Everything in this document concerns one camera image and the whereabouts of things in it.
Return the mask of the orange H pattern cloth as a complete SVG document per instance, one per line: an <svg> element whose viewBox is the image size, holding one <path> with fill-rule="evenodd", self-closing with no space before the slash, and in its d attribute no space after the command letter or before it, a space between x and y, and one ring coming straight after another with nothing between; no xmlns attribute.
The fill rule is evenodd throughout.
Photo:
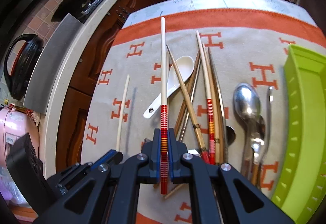
<svg viewBox="0 0 326 224"><path fill-rule="evenodd" d="M120 30L100 68L81 160L114 147L130 157L152 138L160 126L162 44L182 76L197 78L190 93L202 136L188 124L178 132L183 143L240 169L245 130L233 93L247 83L260 98L260 116L272 122L262 191L295 223L307 223L325 198L325 36L284 14L202 9Z"/></svg>

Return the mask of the black pot lid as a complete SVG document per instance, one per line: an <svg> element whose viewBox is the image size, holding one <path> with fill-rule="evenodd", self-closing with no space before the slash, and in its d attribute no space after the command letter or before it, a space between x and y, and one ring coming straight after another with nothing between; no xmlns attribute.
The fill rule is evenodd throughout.
<svg viewBox="0 0 326 224"><path fill-rule="evenodd" d="M16 43L24 42L14 61L11 74L7 69L9 55ZM15 100L21 100L26 93L36 63L43 51L43 40L36 34L22 34L10 45L4 59L3 74L9 93Z"/></svg>

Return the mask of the lime green utensil tray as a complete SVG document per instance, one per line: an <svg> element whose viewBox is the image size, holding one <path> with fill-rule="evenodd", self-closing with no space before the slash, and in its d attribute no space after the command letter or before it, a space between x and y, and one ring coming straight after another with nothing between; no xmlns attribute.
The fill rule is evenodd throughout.
<svg viewBox="0 0 326 224"><path fill-rule="evenodd" d="M272 201L295 223L307 223L325 198L325 56L291 44L283 69L289 130Z"/></svg>

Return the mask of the steel utensil handle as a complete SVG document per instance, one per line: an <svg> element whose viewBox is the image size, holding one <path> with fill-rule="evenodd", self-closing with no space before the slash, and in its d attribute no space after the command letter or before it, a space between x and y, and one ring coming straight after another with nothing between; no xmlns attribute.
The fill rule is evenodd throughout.
<svg viewBox="0 0 326 224"><path fill-rule="evenodd" d="M268 149L270 144L270 137L271 137L271 124L272 124L272 103L273 103L273 87L269 86L267 90L267 100L266 100L266 123L265 123L265 138L264 138L264 145L261 150L261 159L260 165L263 165Z"/></svg>

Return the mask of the bamboo chopstick red end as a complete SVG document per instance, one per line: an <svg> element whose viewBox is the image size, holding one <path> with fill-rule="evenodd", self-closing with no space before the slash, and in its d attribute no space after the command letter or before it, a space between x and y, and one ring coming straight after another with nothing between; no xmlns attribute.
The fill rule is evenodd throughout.
<svg viewBox="0 0 326 224"><path fill-rule="evenodd" d="M185 86L185 83L184 83L184 81L182 79L182 75L181 75L181 73L179 71L178 65L177 65L177 63L176 63L176 61L175 61L175 59L174 59L174 57L172 55L172 52L171 52L169 46L166 45L166 47L167 47L167 50L169 52L170 58L172 60L172 64L174 66L176 75L178 77L178 81L179 81L180 88L181 88L181 91L182 91L182 94L183 94L183 97L184 97L184 101L185 101L186 106L187 106L189 117L191 118L191 121L192 121L192 126L193 126L193 129L194 129L194 132L195 132L195 136L196 136L196 139L197 139L197 142L198 142L198 146L199 146L199 154L200 154L201 158L206 163L209 164L209 154L208 154L206 145L204 143L204 139L203 139L203 136L202 136L202 133L201 133L201 130L200 130L200 126L199 126L197 117L195 115L195 111L194 111L193 105L191 103L189 94L187 92L187 88Z"/></svg>

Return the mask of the large steel spoon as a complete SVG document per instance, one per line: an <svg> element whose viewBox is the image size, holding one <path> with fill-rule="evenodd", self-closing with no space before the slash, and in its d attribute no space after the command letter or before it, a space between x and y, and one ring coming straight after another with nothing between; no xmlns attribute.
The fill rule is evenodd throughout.
<svg viewBox="0 0 326 224"><path fill-rule="evenodd" d="M237 116L245 124L245 145L241 164L241 174L249 179L253 150L251 140L257 133L261 104L256 90L247 83L239 83L233 94L233 107Z"/></svg>

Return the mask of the white ceramic spoon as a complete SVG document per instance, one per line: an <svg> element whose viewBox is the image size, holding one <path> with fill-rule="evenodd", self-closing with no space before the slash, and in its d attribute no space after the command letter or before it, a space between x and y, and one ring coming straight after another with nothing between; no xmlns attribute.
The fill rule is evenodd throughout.
<svg viewBox="0 0 326 224"><path fill-rule="evenodd" d="M193 70L195 68L195 61L190 56L182 56L176 60L178 69L180 71L183 82L186 82ZM179 89L180 83L176 75L175 69L173 66L170 67L170 71L167 77L167 97L172 95L177 89ZM155 100L148 106L148 108L143 113L145 119L150 119L154 113L160 109L161 106L161 93L155 98Z"/></svg>

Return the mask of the dark wooden chopstick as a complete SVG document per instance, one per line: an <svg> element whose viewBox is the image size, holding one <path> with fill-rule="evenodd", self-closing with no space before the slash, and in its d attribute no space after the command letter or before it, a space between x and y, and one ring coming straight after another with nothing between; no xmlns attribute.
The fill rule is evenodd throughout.
<svg viewBox="0 0 326 224"><path fill-rule="evenodd" d="M198 70L198 67L199 67L199 62L200 62L200 54L199 54L199 51L198 51L192 74L190 75L188 81L185 82L187 92L188 92L190 97L191 97L193 87L195 86L195 80L196 80L197 70ZM182 105L181 105L181 108L180 108L180 111L179 111L179 114L178 114L178 118L177 118L176 123L175 123L175 127L174 127L175 134L178 134L180 128L184 127L183 119L185 118L186 113L187 113L187 107L186 107L185 101L183 101Z"/></svg>

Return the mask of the red banded cream chopstick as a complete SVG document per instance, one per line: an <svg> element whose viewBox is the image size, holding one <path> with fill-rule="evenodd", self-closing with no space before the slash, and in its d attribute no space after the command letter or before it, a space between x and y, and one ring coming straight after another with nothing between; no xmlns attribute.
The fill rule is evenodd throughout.
<svg viewBox="0 0 326 224"><path fill-rule="evenodd" d="M161 194L167 194L168 186L168 105L167 105L167 71L169 69L166 54L165 18L161 17L161 159L160 159L160 188Z"/></svg>

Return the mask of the thin brown chopstick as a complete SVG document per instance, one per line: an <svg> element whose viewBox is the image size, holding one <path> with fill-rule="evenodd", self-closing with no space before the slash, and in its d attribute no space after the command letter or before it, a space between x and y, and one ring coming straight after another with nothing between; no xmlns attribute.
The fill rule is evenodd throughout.
<svg viewBox="0 0 326 224"><path fill-rule="evenodd" d="M214 59L210 47L208 48L208 56L210 61L210 68L212 71L214 94L216 98L217 107L217 124L218 124L218 138L219 138L219 164L228 161L228 142L227 142L227 127L225 122L224 105L221 96L220 85L218 81L217 70L214 65Z"/></svg>

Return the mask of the small steel spoon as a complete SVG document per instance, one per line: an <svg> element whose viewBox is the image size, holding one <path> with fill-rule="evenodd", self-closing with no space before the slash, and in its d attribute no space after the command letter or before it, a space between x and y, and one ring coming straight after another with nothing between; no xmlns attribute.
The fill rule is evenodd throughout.
<svg viewBox="0 0 326 224"><path fill-rule="evenodd" d="M251 183L256 187L259 186L260 182L260 166L263 158L264 144L265 121L260 115L258 121L256 122L256 132L251 139L251 148L253 153Z"/></svg>

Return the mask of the pink rice cooker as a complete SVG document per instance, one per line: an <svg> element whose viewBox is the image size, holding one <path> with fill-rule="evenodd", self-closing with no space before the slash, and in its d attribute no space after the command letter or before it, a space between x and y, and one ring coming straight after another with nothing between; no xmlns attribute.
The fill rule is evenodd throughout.
<svg viewBox="0 0 326 224"><path fill-rule="evenodd" d="M6 168L6 159L16 140L26 133L30 135L36 155L39 156L39 131L31 117L15 108L1 109L1 167Z"/></svg>

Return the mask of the plain cream chopstick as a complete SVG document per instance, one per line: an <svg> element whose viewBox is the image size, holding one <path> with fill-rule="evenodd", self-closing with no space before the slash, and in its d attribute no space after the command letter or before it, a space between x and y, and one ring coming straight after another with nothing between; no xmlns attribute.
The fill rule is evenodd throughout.
<svg viewBox="0 0 326 224"><path fill-rule="evenodd" d="M117 142L116 142L116 151L120 151L120 140L121 140L121 134L122 134L122 124L123 124L123 116L124 116L124 108L126 104L126 98L127 98L127 92L129 87L129 81L130 81L130 75L127 75L124 91L123 91L123 98L122 98L122 104L120 108L120 114L119 114L119 122L118 122L118 131L117 131Z"/></svg>

